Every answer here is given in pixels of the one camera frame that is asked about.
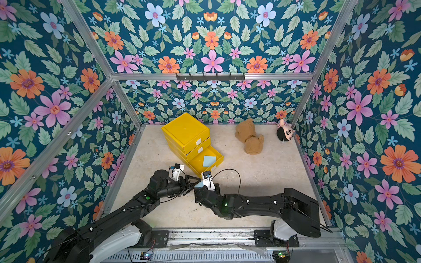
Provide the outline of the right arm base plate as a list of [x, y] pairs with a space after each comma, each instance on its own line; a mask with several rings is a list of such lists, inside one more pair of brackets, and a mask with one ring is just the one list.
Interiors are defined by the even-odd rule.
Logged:
[[269, 229], [254, 230], [253, 239], [256, 247], [296, 248], [300, 246], [297, 235], [290, 237], [287, 241], [284, 241], [276, 238]]

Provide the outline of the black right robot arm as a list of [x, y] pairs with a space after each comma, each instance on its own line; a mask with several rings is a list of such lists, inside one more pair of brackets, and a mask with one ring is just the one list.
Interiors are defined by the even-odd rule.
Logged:
[[318, 202], [293, 189], [273, 196], [247, 197], [239, 194], [221, 195], [207, 187], [194, 190], [195, 202], [209, 208], [226, 220], [248, 216], [282, 219], [292, 230], [312, 238], [321, 237]]

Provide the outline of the yellow plastic drawer cabinet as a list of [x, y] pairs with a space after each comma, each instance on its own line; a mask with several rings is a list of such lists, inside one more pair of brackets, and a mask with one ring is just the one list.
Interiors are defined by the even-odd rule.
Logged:
[[212, 146], [209, 128], [187, 113], [164, 125], [162, 131], [170, 150], [187, 167], [189, 161]]

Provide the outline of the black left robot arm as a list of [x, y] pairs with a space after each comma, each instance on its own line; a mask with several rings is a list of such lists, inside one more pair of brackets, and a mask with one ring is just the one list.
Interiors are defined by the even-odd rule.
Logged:
[[162, 198], [186, 195], [200, 181], [179, 167], [157, 170], [148, 186], [121, 208], [77, 230], [61, 231], [44, 262], [100, 263], [134, 245], [147, 247], [152, 243], [152, 228], [142, 218], [157, 208]]

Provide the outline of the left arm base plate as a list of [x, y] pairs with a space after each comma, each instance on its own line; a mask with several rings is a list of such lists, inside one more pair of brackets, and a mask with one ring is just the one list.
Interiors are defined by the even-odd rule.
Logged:
[[152, 230], [141, 234], [137, 244], [139, 248], [165, 248], [169, 240], [169, 231]]

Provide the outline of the blue sticky note pad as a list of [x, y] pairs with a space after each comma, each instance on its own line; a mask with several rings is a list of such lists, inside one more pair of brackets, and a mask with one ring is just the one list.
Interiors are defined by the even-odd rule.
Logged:
[[199, 183], [197, 183], [195, 185], [195, 188], [202, 188], [202, 187], [203, 187], [203, 182], [202, 181], [200, 181]]
[[215, 164], [215, 162], [217, 161], [217, 157], [216, 156], [204, 156], [203, 159], [203, 167], [211, 167], [212, 165]]

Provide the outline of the yellow bottom drawer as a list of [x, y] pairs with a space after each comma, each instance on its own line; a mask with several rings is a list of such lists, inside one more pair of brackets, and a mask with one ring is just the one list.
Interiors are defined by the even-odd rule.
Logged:
[[200, 178], [202, 173], [215, 170], [223, 161], [224, 156], [213, 146], [209, 146], [189, 161], [188, 166]]

